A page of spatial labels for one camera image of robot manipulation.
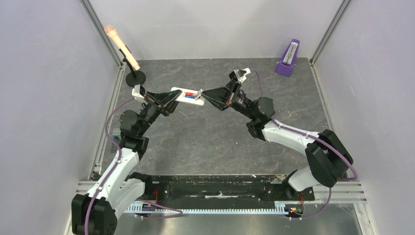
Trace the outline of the white remote control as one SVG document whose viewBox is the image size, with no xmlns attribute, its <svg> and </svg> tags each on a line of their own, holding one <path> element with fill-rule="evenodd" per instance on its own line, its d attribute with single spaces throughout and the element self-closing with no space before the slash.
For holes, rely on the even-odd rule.
<svg viewBox="0 0 415 235">
<path fill-rule="evenodd" d="M 189 90 L 184 88 L 173 87 L 171 91 L 180 90 L 179 96 L 175 99 L 177 102 L 204 106 L 205 98 L 202 97 L 202 89 L 199 90 Z"/>
</svg>

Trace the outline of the white battery cover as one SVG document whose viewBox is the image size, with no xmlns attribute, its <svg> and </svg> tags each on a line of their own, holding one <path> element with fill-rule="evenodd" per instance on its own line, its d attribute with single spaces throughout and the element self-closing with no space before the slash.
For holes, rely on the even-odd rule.
<svg viewBox="0 0 415 235">
<path fill-rule="evenodd" d="M 200 89 L 200 90 L 196 93 L 196 95 L 195 95 L 195 99 L 199 99 L 199 98 L 202 96 L 202 92 L 203 92 L 203 90 L 202 90 L 202 89 Z"/>
</svg>

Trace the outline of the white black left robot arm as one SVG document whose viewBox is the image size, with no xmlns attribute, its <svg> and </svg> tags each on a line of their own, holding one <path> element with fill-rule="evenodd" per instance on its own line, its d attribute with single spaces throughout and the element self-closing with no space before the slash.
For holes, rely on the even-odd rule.
<svg viewBox="0 0 415 235">
<path fill-rule="evenodd" d="M 119 218 L 133 202 L 152 197 L 154 188 L 142 179 L 128 178 L 143 157 L 149 139 L 144 133 L 160 116 L 169 116 L 178 105 L 181 90 L 165 93 L 132 89 L 132 99 L 143 104 L 140 113 L 127 110 L 120 115 L 121 141 L 114 142 L 117 153 L 109 167 L 85 194 L 71 202 L 72 233 L 75 235 L 112 235 Z"/>
</svg>

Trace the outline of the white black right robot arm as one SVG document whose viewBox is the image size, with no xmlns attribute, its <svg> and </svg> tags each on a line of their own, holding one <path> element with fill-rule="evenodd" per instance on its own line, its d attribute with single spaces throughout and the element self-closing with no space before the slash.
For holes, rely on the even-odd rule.
<svg viewBox="0 0 415 235">
<path fill-rule="evenodd" d="M 307 158 L 308 166 L 295 170 L 285 180 L 282 192 L 287 199 L 295 200 L 303 190 L 316 185 L 331 188 L 345 179 L 348 170 L 353 172 L 351 180 L 356 179 L 353 159 L 333 131 L 309 132 L 276 121 L 271 98 L 251 100 L 234 80 L 223 87 L 202 91 L 201 96 L 220 111 L 233 108 L 249 118 L 246 126 L 253 138 L 282 144 Z"/>
</svg>

